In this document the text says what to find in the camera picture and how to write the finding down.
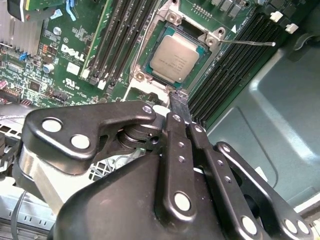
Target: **gray metal panel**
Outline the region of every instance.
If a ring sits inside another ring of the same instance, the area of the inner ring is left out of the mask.
[[[320,49],[279,50],[208,132],[226,141],[292,206],[320,192]]]

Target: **black ram slot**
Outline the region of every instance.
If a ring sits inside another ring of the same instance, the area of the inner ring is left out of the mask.
[[[137,18],[139,18],[139,15],[142,11],[142,8],[144,6],[144,4],[146,3],[147,0],[140,0],[139,4],[135,4],[133,9],[131,10],[132,13],[129,16],[129,19],[127,21],[127,24],[125,26],[125,31],[123,31],[123,33],[121,34],[121,37],[119,38],[117,44],[118,47],[116,48],[116,51],[113,54],[113,58],[112,58],[112,62],[110,65],[107,66],[107,68],[104,71],[104,74],[109,73],[109,78],[112,77],[113,75],[113,71],[115,70],[115,65],[119,59],[119,57],[121,56],[119,53],[122,52],[123,48],[126,47],[125,41],[130,38],[130,33],[132,31],[132,28],[134,27],[134,23],[136,21]]]
[[[146,25],[148,17],[151,11],[154,9],[156,3],[157,1],[148,0],[147,3],[145,4],[144,11],[140,16],[138,23],[136,24],[136,27],[135,27],[136,30],[132,34],[134,37],[131,37],[131,39],[129,39],[129,41],[126,43],[126,45],[129,45],[128,47],[129,50],[125,51],[125,56],[122,58],[123,59],[122,63],[114,71],[115,79],[118,79],[121,73],[124,71],[124,68],[129,60],[129,56],[138,40],[140,33],[142,32],[144,26]]]
[[[270,29],[270,34],[268,34],[268,38],[265,38],[263,41],[273,41],[275,37],[277,37],[280,33],[280,29]],[[268,48],[259,46],[259,50],[255,51],[254,53],[249,53],[250,60],[247,61],[247,64],[245,66],[241,66],[241,69],[238,70],[237,75],[232,76],[230,81],[227,82],[227,86],[218,93],[218,95],[212,100],[210,103],[210,107],[208,107],[205,111],[202,111],[200,116],[201,119],[208,119],[212,114],[218,109],[218,107],[223,103],[225,99],[232,93],[234,88],[238,86],[238,84],[241,82],[243,77],[245,77],[250,70],[254,67],[255,63],[259,61],[261,56],[265,52],[267,52]]]
[[[115,27],[113,27],[112,33],[110,34],[111,42],[107,44],[106,51],[103,53],[102,61],[100,62],[98,69],[99,71],[103,71],[106,68],[106,65],[108,63],[108,59],[111,55],[111,52],[113,51],[115,45],[117,44],[118,36],[120,35],[120,32],[122,30],[123,24],[126,20],[126,13],[130,10],[130,7],[132,3],[135,0],[127,0],[122,6],[119,11],[119,15],[117,15],[117,18],[115,19]]]
[[[103,36],[102,41],[100,42],[98,46],[97,55],[94,57],[94,59],[90,62],[90,67],[93,67],[92,69],[97,70],[99,68],[100,56],[102,52],[104,51],[105,46],[108,46],[108,43],[110,42],[110,38],[112,37],[112,33],[115,31],[115,24],[116,24],[116,18],[119,14],[119,11],[121,10],[121,7],[123,7],[124,0],[120,1],[113,1],[112,2],[112,15],[111,15],[111,21],[107,24],[107,27],[105,27],[101,33],[100,37]]]
[[[241,32],[240,36],[237,39],[241,39],[244,41],[249,40],[252,34],[252,31],[254,29],[260,29],[262,21],[263,21],[263,16],[256,15],[255,17],[253,17],[251,21],[248,23],[248,26],[245,28],[245,30]],[[207,77],[207,80],[205,80],[202,86],[199,88],[199,89],[206,89],[208,91],[197,92],[189,101],[189,109],[191,111],[193,109],[197,109],[201,107],[201,100],[203,97],[205,97],[205,93],[207,95],[211,95],[210,90],[212,89],[212,87],[215,86],[215,84],[219,83],[219,80],[220,80],[219,77],[222,71],[225,71],[226,69],[228,69],[226,66],[228,66],[230,61],[235,60],[234,54],[239,53],[240,50],[245,47],[246,47],[245,45],[239,45],[239,44],[229,45],[226,53],[222,56],[219,62],[216,63],[210,75]]]
[[[283,32],[262,13],[255,14],[237,40],[272,42]],[[189,101],[191,114],[207,121],[223,101],[253,69],[269,47],[232,44]]]
[[[265,34],[261,33],[268,33],[268,31],[272,30],[272,27],[268,27],[270,24],[261,22],[259,24],[259,29],[262,30],[261,32],[255,32],[254,36],[250,36],[249,40],[254,42],[263,42],[265,40]],[[194,113],[195,115],[203,115],[203,109],[208,107],[208,103],[210,101],[210,106],[212,104],[212,96],[217,96],[217,92],[221,89],[221,87],[225,87],[226,84],[228,84],[228,81],[226,79],[229,78],[229,76],[235,75],[238,73],[239,68],[243,66],[243,64],[246,64],[248,62],[248,59],[252,57],[253,54],[259,51],[259,47],[257,46],[250,46],[250,45],[239,45],[236,46],[236,51],[232,51],[232,54],[230,55],[229,59],[232,59],[231,62],[229,62],[224,67],[224,74],[217,74],[214,76],[215,79],[218,78],[217,85],[211,86],[208,90],[210,91],[207,93],[207,95],[203,98],[201,102],[201,107],[197,108],[197,111]]]

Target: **cable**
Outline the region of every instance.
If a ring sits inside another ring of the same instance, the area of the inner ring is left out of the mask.
[[[6,120],[6,119],[25,119],[26,116],[22,115],[8,115],[8,116],[0,116],[0,121],[1,120]]]
[[[237,41],[237,40],[222,40],[219,39],[219,42],[226,43],[226,44],[245,44],[245,45],[253,45],[253,46],[276,46],[274,41],[266,41],[266,42],[257,42],[257,41]]]
[[[18,214],[22,205],[22,202],[24,201],[26,191],[24,191],[21,196],[19,197],[19,200],[16,202],[16,205],[13,209],[12,216],[11,216],[11,234],[13,240],[19,240],[18,238]]]

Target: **metal rivet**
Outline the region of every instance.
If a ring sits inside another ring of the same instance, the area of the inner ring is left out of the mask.
[[[298,233],[298,230],[297,230],[296,226],[292,223],[292,221],[290,221],[288,219],[285,219],[284,223],[285,223],[286,227],[289,229],[290,232],[292,232],[294,234]]]
[[[247,216],[242,217],[242,224],[248,233],[250,233],[252,235],[257,234],[257,232],[258,232],[257,227],[256,227],[254,221],[252,221],[249,217],[247,217]]]
[[[222,145],[223,150],[225,150],[227,153],[230,153],[230,148],[227,145]]]
[[[225,177],[224,177],[224,180],[226,180],[229,184],[231,183],[231,178],[228,177],[228,176],[225,176]]]
[[[200,126],[198,126],[198,125],[195,125],[195,130],[197,131],[197,132],[199,132],[199,133],[201,133],[202,132],[202,128],[200,127]]]
[[[47,119],[43,121],[42,128],[48,132],[56,133],[61,130],[62,124],[58,120]]]
[[[77,149],[87,149],[90,146],[90,140],[85,135],[75,135],[71,138],[71,143]]]
[[[181,122],[181,118],[178,115],[172,116],[176,121]]]
[[[143,111],[145,111],[147,114],[151,114],[152,113],[152,109],[149,106],[143,106]]]
[[[191,207],[191,203],[189,201],[189,198],[181,192],[177,192],[174,195],[174,202],[175,202],[176,206],[181,211],[184,211],[184,212],[188,211]]]
[[[307,228],[307,226],[300,220],[297,221],[299,228],[301,229],[302,232],[304,232],[305,234],[309,234],[309,229]]]
[[[186,159],[183,156],[179,156],[179,162],[180,163],[184,163],[186,161]]]

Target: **blue component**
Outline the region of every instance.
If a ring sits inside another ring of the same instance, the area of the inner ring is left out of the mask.
[[[72,0],[66,0],[65,10],[66,10],[66,12],[70,15],[72,21],[75,21],[75,20],[76,20],[76,17],[75,17],[75,15],[72,13],[72,11],[71,11],[71,9],[70,9],[71,1],[72,1]]]
[[[27,54],[26,52],[25,52],[25,53],[22,53],[22,54],[20,55],[20,57],[19,57],[19,61],[24,61],[24,60],[26,60],[27,56],[28,56],[28,54]]]

